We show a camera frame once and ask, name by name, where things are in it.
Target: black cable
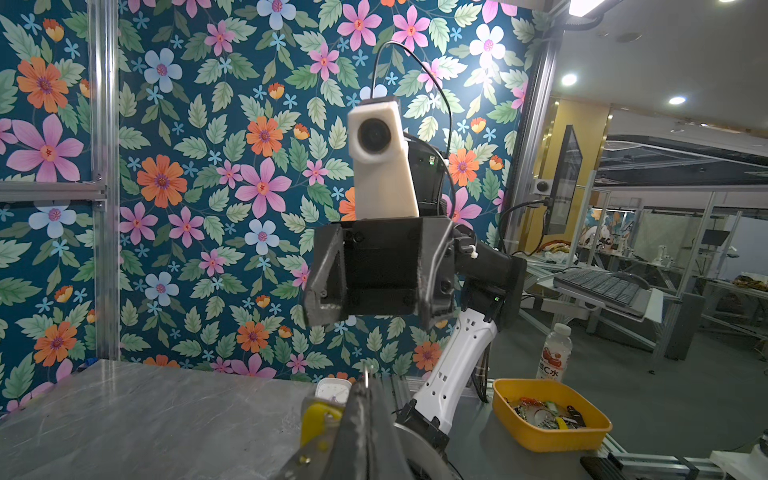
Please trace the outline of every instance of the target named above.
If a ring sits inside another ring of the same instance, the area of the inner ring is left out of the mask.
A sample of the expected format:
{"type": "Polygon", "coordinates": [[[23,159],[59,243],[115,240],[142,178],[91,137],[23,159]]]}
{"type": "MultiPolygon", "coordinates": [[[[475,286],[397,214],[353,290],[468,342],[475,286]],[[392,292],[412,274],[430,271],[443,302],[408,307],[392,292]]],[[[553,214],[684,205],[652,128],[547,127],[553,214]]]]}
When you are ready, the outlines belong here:
{"type": "Polygon", "coordinates": [[[449,155],[451,154],[451,136],[453,133],[453,112],[451,111],[451,105],[450,103],[448,103],[448,98],[445,96],[445,93],[443,93],[442,87],[437,82],[437,78],[435,78],[435,75],[432,72],[430,72],[429,69],[425,67],[422,62],[418,60],[418,58],[416,57],[416,54],[413,53],[413,51],[410,48],[394,40],[389,40],[382,43],[381,48],[379,48],[379,53],[376,54],[376,60],[373,62],[373,74],[371,75],[371,98],[373,98],[373,91],[376,89],[376,71],[379,69],[379,57],[382,56],[382,51],[384,51],[384,47],[386,47],[387,45],[397,45],[398,47],[407,51],[411,55],[411,58],[413,58],[419,63],[419,67],[422,68],[424,73],[429,75],[429,77],[432,79],[432,82],[435,84],[435,88],[437,88],[438,93],[440,93],[442,100],[445,102],[445,108],[448,109],[448,126],[449,126],[448,144],[445,146],[445,158],[448,158],[449,155]]]}
{"type": "Polygon", "coordinates": [[[448,177],[448,185],[451,186],[451,214],[448,215],[448,218],[453,218],[453,213],[456,211],[456,186],[453,184],[453,179],[451,178],[451,172],[448,171],[448,167],[445,165],[442,154],[438,151],[437,148],[435,148],[433,145],[428,144],[421,138],[416,137],[415,135],[411,135],[407,132],[402,132],[402,134],[405,135],[406,138],[410,138],[411,140],[419,142],[420,144],[426,146],[427,148],[435,152],[435,154],[437,155],[437,158],[440,161],[440,166],[442,168],[442,171],[445,172],[446,177],[448,177]]]}

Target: workbench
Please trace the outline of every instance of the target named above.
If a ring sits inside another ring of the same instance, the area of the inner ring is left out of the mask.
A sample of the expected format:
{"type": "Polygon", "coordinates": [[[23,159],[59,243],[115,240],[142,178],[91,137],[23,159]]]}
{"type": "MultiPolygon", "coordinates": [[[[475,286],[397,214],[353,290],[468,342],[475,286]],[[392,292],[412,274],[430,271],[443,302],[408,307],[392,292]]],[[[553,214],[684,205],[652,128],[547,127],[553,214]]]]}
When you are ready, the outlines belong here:
{"type": "MultiPolygon", "coordinates": [[[[393,404],[412,392],[382,382],[393,404]]],[[[0,478],[266,480],[298,448],[314,387],[100,360],[0,421],[0,478]]],[[[450,436],[448,457],[465,480],[590,478],[579,458],[593,452],[529,452],[471,393],[450,436]]]]}

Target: orange flower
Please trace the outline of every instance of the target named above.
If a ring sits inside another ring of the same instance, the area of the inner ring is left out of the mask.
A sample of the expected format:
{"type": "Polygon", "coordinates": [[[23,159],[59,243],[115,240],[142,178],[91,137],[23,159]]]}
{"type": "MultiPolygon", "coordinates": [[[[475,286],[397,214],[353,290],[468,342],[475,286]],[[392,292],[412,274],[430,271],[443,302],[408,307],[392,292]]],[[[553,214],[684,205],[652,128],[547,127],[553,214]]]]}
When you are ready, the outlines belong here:
{"type": "Polygon", "coordinates": [[[498,155],[491,157],[491,170],[501,170],[504,168],[504,160],[498,155]]]}
{"type": "Polygon", "coordinates": [[[283,139],[283,131],[277,129],[277,120],[266,117],[258,117],[256,121],[250,122],[248,125],[248,131],[246,139],[249,144],[253,144],[250,148],[255,154],[263,154],[264,157],[271,157],[273,151],[279,151],[282,148],[282,144],[278,140],[283,139]]]}
{"type": "Polygon", "coordinates": [[[266,91],[269,92],[270,97],[277,100],[283,96],[283,94],[286,92],[286,88],[283,86],[283,84],[271,84],[266,91]]]}
{"type": "Polygon", "coordinates": [[[476,134],[479,134],[483,130],[485,130],[485,119],[482,117],[477,117],[475,120],[473,120],[469,127],[474,131],[476,134]]]}
{"type": "Polygon", "coordinates": [[[478,177],[476,172],[480,168],[477,157],[475,152],[471,150],[468,152],[466,148],[448,156],[450,161],[448,172],[451,174],[454,184],[466,187],[468,182],[475,181],[475,178],[478,177]]]}
{"type": "Polygon", "coordinates": [[[176,360],[171,360],[169,362],[168,357],[166,357],[165,355],[158,355],[154,358],[149,357],[146,360],[144,360],[144,363],[147,365],[154,365],[154,366],[169,366],[175,369],[181,368],[181,365],[179,365],[176,360]]]}
{"type": "Polygon", "coordinates": [[[237,336],[237,342],[242,343],[243,350],[250,350],[251,353],[258,353],[266,346],[266,339],[270,334],[264,331],[263,323],[248,322],[237,329],[240,334],[237,336]]]}
{"type": "Polygon", "coordinates": [[[302,124],[296,124],[296,126],[293,127],[293,136],[296,137],[297,140],[306,140],[310,137],[310,131],[302,124]]]}
{"type": "Polygon", "coordinates": [[[414,351],[413,361],[416,362],[416,368],[426,372],[431,372],[435,368],[442,353],[439,344],[428,340],[423,345],[417,346],[414,351]]]}
{"type": "Polygon", "coordinates": [[[64,27],[55,20],[46,18],[43,20],[43,28],[45,29],[45,33],[47,33],[53,41],[61,41],[61,39],[64,38],[64,27]]]}
{"type": "Polygon", "coordinates": [[[66,302],[69,300],[70,296],[72,296],[72,285],[63,286],[62,288],[56,290],[56,293],[53,294],[54,300],[59,303],[66,302]]]}
{"type": "Polygon", "coordinates": [[[181,177],[184,173],[178,162],[170,162],[170,158],[165,155],[157,156],[157,165],[152,157],[148,157],[141,166],[146,171],[138,174],[137,182],[143,185],[141,194],[146,201],[152,201],[160,208],[168,208],[168,202],[171,205],[178,205],[181,202],[181,195],[187,191],[187,181],[181,177]]]}
{"type": "Polygon", "coordinates": [[[35,350],[35,363],[43,362],[43,366],[52,366],[67,358],[70,349],[77,342],[74,337],[78,329],[69,322],[61,322],[61,325],[51,325],[45,330],[45,335],[38,338],[35,350]]]}
{"type": "Polygon", "coordinates": [[[259,295],[256,297],[256,305],[260,306],[261,308],[266,308],[266,306],[269,304],[270,298],[267,295],[259,295]]]}
{"type": "Polygon", "coordinates": [[[80,93],[86,98],[91,97],[91,84],[84,78],[80,80],[80,93]]]}
{"type": "Polygon", "coordinates": [[[69,88],[61,80],[61,72],[53,64],[46,68],[42,58],[32,57],[31,60],[31,65],[24,60],[18,66],[18,70],[24,75],[16,78],[18,89],[29,94],[27,100],[35,108],[42,108],[45,104],[45,111],[54,114],[69,103],[63,95],[69,93],[69,88]]]}
{"type": "Polygon", "coordinates": [[[355,216],[355,187],[347,190],[344,196],[346,197],[346,200],[341,200],[341,203],[339,204],[339,212],[345,214],[341,219],[343,221],[357,220],[357,217],[355,216]]]}

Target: ceiling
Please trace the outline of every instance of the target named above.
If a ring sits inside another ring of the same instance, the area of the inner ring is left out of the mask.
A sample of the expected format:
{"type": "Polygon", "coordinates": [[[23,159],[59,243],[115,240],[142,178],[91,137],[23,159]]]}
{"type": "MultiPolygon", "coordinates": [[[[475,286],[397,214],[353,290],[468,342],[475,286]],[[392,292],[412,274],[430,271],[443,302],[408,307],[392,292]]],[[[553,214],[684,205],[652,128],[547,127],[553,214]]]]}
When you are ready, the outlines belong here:
{"type": "Polygon", "coordinates": [[[767,0],[623,0],[596,28],[565,33],[554,91],[768,132],[767,18],[767,0]]]}

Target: light blue flower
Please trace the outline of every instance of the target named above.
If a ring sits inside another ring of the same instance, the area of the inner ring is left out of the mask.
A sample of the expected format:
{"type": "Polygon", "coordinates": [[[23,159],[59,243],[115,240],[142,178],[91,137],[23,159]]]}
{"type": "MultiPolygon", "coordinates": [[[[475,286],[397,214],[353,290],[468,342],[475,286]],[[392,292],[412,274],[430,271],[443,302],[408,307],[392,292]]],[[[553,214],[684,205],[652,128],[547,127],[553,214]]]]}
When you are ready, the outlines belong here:
{"type": "Polygon", "coordinates": [[[146,248],[143,243],[139,243],[139,247],[134,248],[134,252],[136,252],[136,257],[142,258],[147,256],[149,249],[146,248]]]}
{"type": "Polygon", "coordinates": [[[286,36],[284,34],[282,34],[282,33],[278,37],[277,36],[277,32],[273,31],[272,32],[272,41],[270,42],[270,47],[276,47],[277,51],[280,51],[280,47],[286,46],[286,42],[284,41],[285,37],[286,36]]]}
{"type": "Polygon", "coordinates": [[[188,165],[182,164],[181,166],[184,167],[184,175],[188,175],[190,177],[194,177],[194,175],[200,171],[199,168],[194,167],[194,162],[192,160],[190,160],[188,165]]]}
{"type": "Polygon", "coordinates": [[[132,169],[133,171],[141,168],[141,159],[139,157],[128,157],[128,168],[132,169]]]}
{"type": "Polygon", "coordinates": [[[157,304],[157,301],[154,301],[149,305],[147,305],[147,310],[149,310],[149,313],[151,313],[152,315],[160,315],[160,312],[163,311],[162,307],[160,307],[160,305],[157,304]]]}
{"type": "Polygon", "coordinates": [[[219,70],[223,71],[224,73],[234,70],[234,67],[232,66],[232,59],[228,58],[227,60],[224,60],[223,57],[219,58],[219,70]]]}
{"type": "Polygon", "coordinates": [[[333,193],[331,194],[331,197],[335,198],[336,201],[341,200],[341,197],[344,196],[344,189],[341,187],[334,187],[333,193]]]}
{"type": "Polygon", "coordinates": [[[139,57],[138,60],[131,60],[131,65],[133,65],[131,70],[137,71],[141,74],[143,74],[144,70],[148,68],[148,66],[144,64],[144,59],[142,57],[139,57]]]}
{"type": "Polygon", "coordinates": [[[221,152],[217,151],[214,152],[213,150],[209,150],[208,154],[210,157],[208,157],[208,161],[211,162],[214,165],[217,165],[221,160],[221,152]]]}
{"type": "Polygon", "coordinates": [[[136,29],[141,30],[142,28],[147,28],[149,18],[144,17],[143,12],[139,12],[139,14],[134,17],[134,23],[136,24],[136,29]]]}
{"type": "Polygon", "coordinates": [[[179,35],[175,35],[171,40],[170,44],[174,46],[174,48],[181,48],[182,45],[184,45],[184,40],[179,37],[179,35]]]}
{"type": "Polygon", "coordinates": [[[69,247],[67,247],[67,240],[61,239],[61,242],[54,240],[53,241],[53,250],[51,251],[51,257],[58,254],[59,256],[64,255],[64,252],[69,250],[69,247]]]}
{"type": "Polygon", "coordinates": [[[154,104],[157,105],[163,98],[165,98],[165,96],[160,93],[160,87],[157,85],[152,88],[147,88],[147,100],[153,101],[154,104]]]}
{"type": "Polygon", "coordinates": [[[487,141],[491,141],[494,138],[496,138],[496,129],[495,128],[486,127],[485,128],[485,134],[483,135],[483,138],[486,139],[487,141]]]}
{"type": "Polygon", "coordinates": [[[286,100],[283,102],[283,105],[287,105],[288,110],[296,107],[298,104],[299,102],[296,101],[296,95],[291,97],[289,94],[286,94],[286,100]]]}
{"type": "Polygon", "coordinates": [[[354,107],[358,103],[360,103],[360,99],[357,98],[357,93],[353,93],[351,97],[349,95],[346,96],[346,106],[347,107],[354,107]]]}
{"type": "Polygon", "coordinates": [[[259,85],[258,88],[253,89],[253,93],[259,98],[259,100],[261,100],[264,98],[264,95],[266,95],[266,90],[264,90],[263,85],[259,85]]]}
{"type": "Polygon", "coordinates": [[[363,67],[366,66],[366,60],[368,60],[368,55],[364,55],[362,52],[362,49],[359,49],[357,51],[357,55],[352,56],[352,60],[355,61],[355,66],[359,67],[362,65],[363,67]]]}
{"type": "Polygon", "coordinates": [[[38,313],[43,312],[50,312],[51,311],[51,305],[53,305],[53,302],[49,302],[48,298],[46,296],[43,297],[43,300],[40,301],[37,305],[35,305],[35,308],[38,308],[38,313]]]}
{"type": "Polygon", "coordinates": [[[13,217],[13,212],[10,211],[11,206],[8,204],[5,204],[0,208],[0,221],[5,222],[9,217],[13,217]]]}
{"type": "Polygon", "coordinates": [[[33,35],[37,35],[38,31],[43,29],[43,27],[35,23],[34,13],[30,13],[29,16],[22,14],[22,19],[26,22],[24,23],[24,28],[31,31],[33,35]]]}
{"type": "Polygon", "coordinates": [[[64,53],[69,53],[69,55],[72,56],[72,60],[74,60],[75,57],[80,56],[80,52],[78,51],[78,48],[80,45],[77,43],[72,44],[71,41],[69,41],[69,38],[66,39],[67,41],[67,47],[64,47],[64,53]]]}

